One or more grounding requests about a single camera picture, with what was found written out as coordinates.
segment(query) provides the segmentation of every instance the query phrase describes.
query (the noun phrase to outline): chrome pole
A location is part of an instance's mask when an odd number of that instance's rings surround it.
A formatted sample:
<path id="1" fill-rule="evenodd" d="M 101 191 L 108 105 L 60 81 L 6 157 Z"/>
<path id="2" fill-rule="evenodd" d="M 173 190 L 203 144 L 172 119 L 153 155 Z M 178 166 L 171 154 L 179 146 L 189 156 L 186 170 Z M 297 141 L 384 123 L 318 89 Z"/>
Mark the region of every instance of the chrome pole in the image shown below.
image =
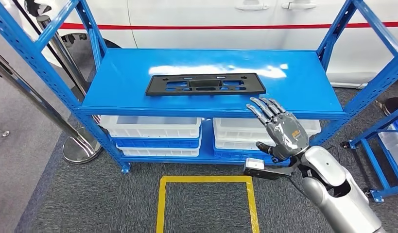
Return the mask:
<path id="1" fill-rule="evenodd" d="M 30 100 L 47 118 L 69 135 L 63 145 L 64 158 L 72 163 L 86 163 L 99 154 L 101 145 L 85 130 L 75 130 L 33 89 L 0 55 L 0 77 Z"/>
<path id="2" fill-rule="evenodd" d="M 47 27 L 47 25 L 51 22 L 50 17 L 46 15 L 38 16 L 36 17 L 36 19 L 41 30 L 44 30 Z M 73 57 L 71 56 L 69 50 L 67 49 L 66 45 L 63 42 L 63 39 L 60 37 L 58 32 L 54 34 L 50 42 L 54 46 L 54 49 L 56 50 L 56 53 L 59 55 L 60 60 L 65 65 L 67 69 L 66 72 L 71 74 L 73 79 L 76 81 L 77 87 L 79 88 L 83 97 L 85 97 L 89 89 L 89 84 L 85 80 L 83 74 L 78 68 L 76 62 L 74 61 Z M 93 119 L 97 124 L 99 124 L 101 117 L 98 115 L 94 115 Z"/>

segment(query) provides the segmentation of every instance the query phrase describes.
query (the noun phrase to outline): robot finger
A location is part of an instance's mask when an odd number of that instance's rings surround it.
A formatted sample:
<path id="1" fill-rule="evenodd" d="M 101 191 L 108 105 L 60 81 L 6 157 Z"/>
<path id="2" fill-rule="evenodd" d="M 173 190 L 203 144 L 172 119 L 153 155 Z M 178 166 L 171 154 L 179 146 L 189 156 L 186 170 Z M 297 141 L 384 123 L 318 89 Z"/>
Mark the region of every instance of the robot finger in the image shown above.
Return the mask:
<path id="1" fill-rule="evenodd" d="M 272 113 L 272 111 L 270 111 L 270 109 L 266 106 L 266 104 L 264 104 L 258 98 L 251 97 L 250 100 L 253 103 L 255 103 L 262 110 L 262 112 L 265 114 L 265 116 L 268 118 L 268 120 L 271 120 L 275 116 L 275 114 Z"/>
<path id="2" fill-rule="evenodd" d="M 271 110 L 271 112 L 273 112 L 275 116 L 277 116 L 280 113 L 279 109 L 276 107 L 274 103 L 270 102 L 266 98 L 261 98 L 260 100 L 267 105 L 267 107 Z"/>
<path id="3" fill-rule="evenodd" d="M 279 109 L 281 113 L 286 112 L 285 108 L 282 105 L 280 105 L 280 103 L 278 103 L 275 99 L 269 99 L 269 101 L 272 102 L 276 106 L 276 108 Z"/>
<path id="4" fill-rule="evenodd" d="M 259 112 L 259 110 L 253 106 L 252 104 L 247 104 L 246 107 L 253 112 L 253 114 L 256 115 L 256 117 L 259 119 L 259 121 L 262 123 L 263 126 L 265 126 L 269 120 L 266 118 L 265 115 L 263 115 L 261 112 Z"/>

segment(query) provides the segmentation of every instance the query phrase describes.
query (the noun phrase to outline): stanchion post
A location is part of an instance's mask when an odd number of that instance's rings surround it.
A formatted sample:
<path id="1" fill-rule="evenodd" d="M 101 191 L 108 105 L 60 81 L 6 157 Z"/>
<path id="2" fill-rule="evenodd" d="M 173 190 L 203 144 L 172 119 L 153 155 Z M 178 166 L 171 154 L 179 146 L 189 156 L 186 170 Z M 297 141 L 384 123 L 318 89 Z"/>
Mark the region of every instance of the stanchion post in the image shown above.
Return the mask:
<path id="1" fill-rule="evenodd" d="M 102 147 L 84 128 L 75 130 L 63 117 L 38 94 L 0 55 L 0 77 L 28 98 L 47 118 L 68 134 L 63 145 L 66 160 L 72 163 L 86 163 L 94 159 Z"/>

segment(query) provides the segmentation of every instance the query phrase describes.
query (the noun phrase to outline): car door handle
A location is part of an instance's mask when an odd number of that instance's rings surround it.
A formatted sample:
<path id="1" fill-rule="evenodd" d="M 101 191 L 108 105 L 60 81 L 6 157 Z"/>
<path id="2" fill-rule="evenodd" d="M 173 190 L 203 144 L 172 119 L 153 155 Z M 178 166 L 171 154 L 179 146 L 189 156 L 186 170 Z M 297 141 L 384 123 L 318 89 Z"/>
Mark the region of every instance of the car door handle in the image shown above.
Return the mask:
<path id="1" fill-rule="evenodd" d="M 282 8 L 286 10 L 306 10 L 315 8 L 316 6 L 317 5 L 311 2 L 311 0 L 294 0 L 282 4 Z"/>
<path id="2" fill-rule="evenodd" d="M 260 11 L 266 10 L 269 8 L 269 5 L 260 0 L 243 0 L 239 2 L 235 8 L 242 11 Z"/>

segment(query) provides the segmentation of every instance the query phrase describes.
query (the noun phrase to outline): gray robot hand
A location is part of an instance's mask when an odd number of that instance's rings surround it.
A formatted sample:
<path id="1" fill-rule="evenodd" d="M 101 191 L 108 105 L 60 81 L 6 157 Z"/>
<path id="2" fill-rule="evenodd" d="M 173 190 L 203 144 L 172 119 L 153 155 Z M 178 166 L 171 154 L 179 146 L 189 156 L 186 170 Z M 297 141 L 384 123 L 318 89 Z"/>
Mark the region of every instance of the gray robot hand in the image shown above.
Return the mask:
<path id="1" fill-rule="evenodd" d="M 247 104 L 246 107 L 256 115 L 276 143 L 275 147 L 270 147 L 262 142 L 257 142 L 256 146 L 261 151 L 274 156 L 277 158 L 276 161 L 283 161 L 298 155 L 309 147 L 309 137 L 302 125 L 292 113 L 287 112 L 276 100 L 257 99 L 255 97 L 250 98 L 250 100 L 263 113 L 251 104 Z"/>

